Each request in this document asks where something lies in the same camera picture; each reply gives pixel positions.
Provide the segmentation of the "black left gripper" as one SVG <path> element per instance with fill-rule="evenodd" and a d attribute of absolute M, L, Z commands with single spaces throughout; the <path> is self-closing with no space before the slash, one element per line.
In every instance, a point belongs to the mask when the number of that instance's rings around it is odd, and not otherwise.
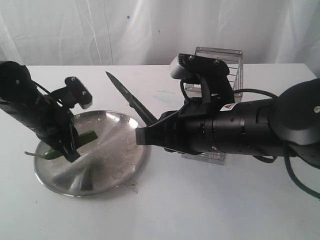
<path fill-rule="evenodd" d="M 29 104 L 29 112 L 29 129 L 40 140 L 55 150 L 61 145 L 62 155 L 70 163 L 80 157 L 76 148 L 79 134 L 68 108 L 53 99 L 35 99 Z"/>

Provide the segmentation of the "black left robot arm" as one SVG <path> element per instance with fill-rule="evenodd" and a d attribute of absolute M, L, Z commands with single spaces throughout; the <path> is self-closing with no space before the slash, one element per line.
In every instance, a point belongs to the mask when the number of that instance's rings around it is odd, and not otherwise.
<path fill-rule="evenodd" d="M 25 65 L 14 61 L 0 64 L 0 108 L 69 162 L 80 157 L 73 114 L 50 95 L 39 92 Z"/>

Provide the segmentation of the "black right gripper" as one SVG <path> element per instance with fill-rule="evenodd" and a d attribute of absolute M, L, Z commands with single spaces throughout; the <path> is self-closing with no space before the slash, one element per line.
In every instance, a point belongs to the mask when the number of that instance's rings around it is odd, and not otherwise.
<path fill-rule="evenodd" d="M 136 143 L 159 146 L 168 152 L 192 155 L 219 151 L 234 154 L 240 150 L 237 131 L 230 130 L 231 118 L 222 108 L 233 100 L 185 100 L 176 111 L 167 111 L 152 125 L 135 129 Z"/>

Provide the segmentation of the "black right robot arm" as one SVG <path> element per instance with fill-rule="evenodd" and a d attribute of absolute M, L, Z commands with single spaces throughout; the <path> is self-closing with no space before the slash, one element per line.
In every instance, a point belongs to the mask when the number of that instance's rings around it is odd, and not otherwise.
<path fill-rule="evenodd" d="M 223 152 L 251 156 L 300 157 L 320 165 L 320 81 L 296 84 L 277 98 L 210 107 L 199 114 L 195 105 L 168 111 L 152 125 L 137 128 L 138 145 L 198 155 Z"/>

